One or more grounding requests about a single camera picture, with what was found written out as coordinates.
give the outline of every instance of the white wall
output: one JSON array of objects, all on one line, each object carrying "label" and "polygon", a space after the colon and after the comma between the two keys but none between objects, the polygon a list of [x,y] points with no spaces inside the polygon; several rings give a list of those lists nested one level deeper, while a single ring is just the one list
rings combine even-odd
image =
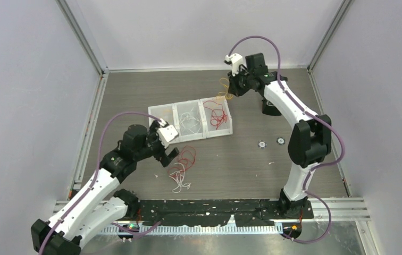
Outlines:
[{"label": "white wall", "polygon": [[382,254],[402,254],[402,0],[355,1],[314,74]]},{"label": "white wall", "polygon": [[[283,67],[306,67],[342,0],[77,0],[107,66],[116,69],[223,68],[242,37],[267,36],[280,47]],[[244,42],[238,52],[271,46]]]},{"label": "white wall", "polygon": [[0,0],[0,254],[65,198],[98,75],[55,1]]}]

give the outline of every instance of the cable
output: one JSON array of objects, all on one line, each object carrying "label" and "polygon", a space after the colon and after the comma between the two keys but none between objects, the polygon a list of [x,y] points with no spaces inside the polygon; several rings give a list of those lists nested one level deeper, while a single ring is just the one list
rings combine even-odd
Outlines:
[{"label": "cable", "polygon": [[171,179],[173,179],[173,180],[178,184],[178,186],[177,186],[176,188],[174,188],[174,189],[172,190],[172,192],[173,192],[173,193],[179,193],[179,192],[182,191],[182,188],[187,188],[187,190],[190,189],[191,183],[188,183],[188,182],[186,182],[185,184],[182,183],[182,182],[184,181],[185,172],[186,172],[186,168],[184,167],[184,164],[179,163],[179,162],[176,162],[176,163],[174,163],[174,164],[175,164],[175,165],[176,165],[176,164],[181,165],[181,166],[182,166],[182,170],[175,171],[174,173],[172,173],[172,174],[169,175],[169,177],[170,177]]},{"label": "cable", "polygon": [[307,173],[306,179],[305,179],[304,182],[303,182],[303,191],[304,191],[307,195],[310,195],[310,196],[312,196],[312,197],[315,197],[316,199],[318,199],[320,202],[322,202],[322,203],[325,205],[326,210],[328,211],[328,217],[329,217],[329,218],[328,218],[328,226],[326,227],[325,233],[323,233],[323,234],[322,234],[319,238],[317,238],[317,239],[310,240],[310,241],[304,241],[304,240],[298,240],[298,239],[292,239],[292,240],[293,240],[294,242],[297,242],[297,243],[314,243],[314,242],[317,242],[317,241],[322,240],[322,239],[326,236],[326,234],[329,232],[329,229],[331,228],[331,221],[332,221],[332,218],[331,218],[331,210],[329,209],[329,207],[328,207],[328,205],[326,204],[326,202],[323,201],[320,197],[318,197],[317,195],[315,195],[315,194],[310,193],[309,191],[307,191],[307,190],[306,190],[306,185],[307,185],[307,182],[308,182],[308,180],[309,180],[309,178],[310,178],[310,176],[312,175],[312,173],[313,173],[314,170],[316,170],[316,169],[318,169],[318,168],[320,168],[320,167],[324,167],[324,166],[335,165],[335,164],[339,163],[339,162],[344,158],[344,156],[345,156],[345,143],[344,143],[342,137],[339,135],[339,133],[338,133],[331,125],[329,125],[329,124],[326,123],[325,121],[321,120],[320,118],[318,118],[318,117],[315,116],[314,114],[312,114],[312,113],[310,113],[310,112],[307,112],[306,109],[305,109],[303,106],[301,106],[301,105],[295,100],[295,98],[293,97],[293,95],[289,93],[289,91],[287,90],[288,88],[286,88],[286,87],[282,84],[282,82],[281,82],[281,54],[279,54],[278,47],[276,46],[276,44],[274,44],[274,42],[272,42],[272,40],[270,40],[269,38],[263,37],[263,36],[248,36],[248,37],[245,37],[245,38],[243,38],[243,39],[240,39],[240,40],[232,47],[232,49],[229,51],[228,56],[230,56],[230,55],[232,54],[232,52],[234,51],[234,49],[235,49],[241,42],[243,42],[243,41],[245,41],[245,40],[248,40],[248,39],[252,39],[252,38],[258,38],[258,39],[266,40],[266,41],[269,42],[269,43],[273,46],[273,48],[276,50],[276,54],[278,55],[278,75],[277,75],[277,81],[278,81],[279,87],[280,87],[283,91],[285,91],[287,97],[290,98],[290,100],[300,109],[300,111],[302,111],[304,114],[306,114],[307,116],[311,117],[312,119],[316,120],[317,122],[320,122],[322,125],[326,126],[329,130],[331,130],[331,132],[334,133],[334,135],[337,137],[337,139],[339,140],[339,143],[340,143],[341,153],[340,153],[339,158],[337,158],[337,159],[334,160],[333,162],[323,163],[323,164],[319,164],[319,165],[316,165],[316,166],[312,167],[311,170]]},{"label": "cable", "polygon": [[234,98],[233,94],[229,94],[228,89],[229,89],[229,84],[224,84],[221,83],[222,80],[226,80],[229,83],[228,78],[222,77],[218,80],[218,82],[223,85],[223,87],[226,89],[226,91],[220,91],[218,92],[218,95],[215,97],[215,99],[218,99],[220,97],[225,97],[226,100],[231,100],[232,98]]},{"label": "cable", "polygon": [[[205,106],[205,104],[207,102],[212,102],[214,104],[217,104],[219,106],[221,106],[221,109],[211,109],[207,106]],[[228,116],[226,114],[226,112],[223,110],[223,105],[219,104],[215,101],[212,100],[208,100],[206,102],[203,103],[204,108],[209,109],[212,111],[211,113],[211,125],[215,127],[216,130],[218,130],[218,128],[221,126],[221,124],[226,123],[228,121]]]},{"label": "cable", "polygon": [[183,171],[186,172],[188,169],[190,169],[193,164],[195,163],[196,160],[196,149],[193,148],[192,146],[186,145],[184,148],[179,152],[178,157],[176,158],[176,161],[180,163],[183,168],[179,168],[177,166],[173,166],[171,168],[168,168],[166,173],[170,177],[176,177],[176,175],[173,175],[175,171]]},{"label": "cable", "polygon": [[96,183],[96,179],[98,177],[98,173],[99,173],[99,165],[101,164],[101,148],[102,148],[102,144],[103,144],[103,140],[104,140],[104,135],[105,132],[107,131],[108,126],[110,126],[110,124],[118,117],[126,115],[126,114],[137,114],[137,115],[142,115],[142,116],[147,116],[149,118],[153,118],[157,121],[159,121],[159,119],[153,115],[149,115],[147,113],[141,113],[141,112],[123,112],[123,113],[118,113],[115,116],[113,116],[105,125],[102,133],[101,133],[101,138],[99,139],[99,147],[98,147],[98,155],[97,155],[97,159],[96,159],[96,168],[95,168],[95,176],[93,177],[93,180],[90,183],[90,186],[88,187],[88,189],[86,189],[83,194],[74,202],[74,204],[68,209],[66,210],[66,212],[64,214],[62,214],[62,217],[60,219],[57,220],[57,222],[54,224],[54,226],[51,228],[51,230],[47,233],[45,239],[43,240],[43,243],[40,246],[40,250],[38,251],[38,255],[43,255],[43,251],[46,247],[47,242],[49,241],[49,238],[51,238],[52,233],[57,229],[57,227],[60,225],[60,223],[65,221],[65,218],[68,216],[68,214],[80,203],[80,201],[82,201],[82,199],[87,196],[88,192],[91,190],[91,188],[93,188],[93,186]]},{"label": "cable", "polygon": [[156,224],[154,224],[151,228],[149,228],[146,231],[137,233],[137,232],[132,232],[130,230],[128,230],[127,228],[121,226],[118,223],[113,222],[112,225],[118,227],[119,229],[121,229],[122,231],[131,234],[135,239],[139,239],[142,238],[144,235],[148,234],[149,232],[152,232],[153,230],[155,230],[159,225],[161,224],[161,222],[156,222]]},{"label": "cable", "polygon": [[138,212],[137,212],[137,219],[135,221],[137,223],[137,226],[138,226],[139,221],[141,221],[141,208],[138,209]]},{"label": "cable", "polygon": [[[189,112],[183,113],[179,116],[179,123],[181,124],[181,135],[185,130],[190,131],[192,134],[197,134],[199,130],[201,130],[202,127],[201,121],[197,117],[192,116],[191,114],[193,109],[194,107]],[[191,127],[186,127],[187,122],[193,122],[193,121],[195,124],[191,125]],[[194,132],[192,128],[195,128],[196,126],[198,126],[198,130]]]}]

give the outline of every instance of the black tape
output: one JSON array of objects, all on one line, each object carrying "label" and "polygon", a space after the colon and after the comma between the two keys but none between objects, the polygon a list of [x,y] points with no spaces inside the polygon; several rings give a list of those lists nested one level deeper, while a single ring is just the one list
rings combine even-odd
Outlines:
[{"label": "black tape", "polygon": [[[308,202],[303,211],[304,219],[314,218],[310,207]],[[283,219],[277,201],[270,199],[142,200],[140,215],[143,225],[161,221],[162,226],[224,226],[231,215],[237,226],[271,226],[274,225],[271,219]]]}]

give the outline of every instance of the red wire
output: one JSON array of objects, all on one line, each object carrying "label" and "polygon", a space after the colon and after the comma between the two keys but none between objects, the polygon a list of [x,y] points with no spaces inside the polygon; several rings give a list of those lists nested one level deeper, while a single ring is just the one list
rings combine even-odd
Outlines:
[{"label": "red wire", "polygon": [[186,172],[195,163],[195,158],[196,158],[195,148],[188,145],[184,146],[184,148],[179,152],[179,155],[176,158],[176,161],[178,163],[181,163],[183,166],[175,164],[171,168],[168,168],[168,170],[166,171],[168,173],[168,176],[176,178],[176,174],[171,175],[171,173],[174,173],[176,171]]},{"label": "red wire", "polygon": [[[221,109],[211,109],[209,107],[206,107],[204,104],[207,102],[212,102],[214,104],[217,104],[217,105],[221,106]],[[212,111],[211,125],[216,127],[216,130],[221,126],[221,124],[226,123],[226,121],[228,121],[228,116],[227,116],[226,112],[223,110],[222,104],[209,100],[209,101],[204,102],[203,105],[204,105],[204,108]]]},{"label": "red wire", "polygon": [[137,220],[135,221],[135,223],[137,223],[137,226],[139,226],[139,225],[138,225],[138,222],[141,221],[141,208],[138,209],[138,212],[137,212],[137,213],[138,213],[138,215],[137,215]]}]

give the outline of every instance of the yellow wire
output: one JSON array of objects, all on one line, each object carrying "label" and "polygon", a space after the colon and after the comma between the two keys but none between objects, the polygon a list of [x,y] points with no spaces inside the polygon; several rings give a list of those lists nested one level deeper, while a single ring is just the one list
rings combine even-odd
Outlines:
[{"label": "yellow wire", "polygon": [[224,97],[226,98],[226,100],[231,100],[231,99],[234,97],[234,95],[228,93],[229,84],[222,83],[221,80],[226,80],[226,81],[229,83],[229,80],[228,80],[227,78],[225,78],[225,77],[222,77],[221,79],[218,80],[218,82],[219,82],[221,85],[223,85],[223,87],[226,89],[226,91],[220,91],[220,92],[218,92],[218,95],[215,97],[215,99],[218,99],[219,97],[223,97],[223,96],[224,96]]}]

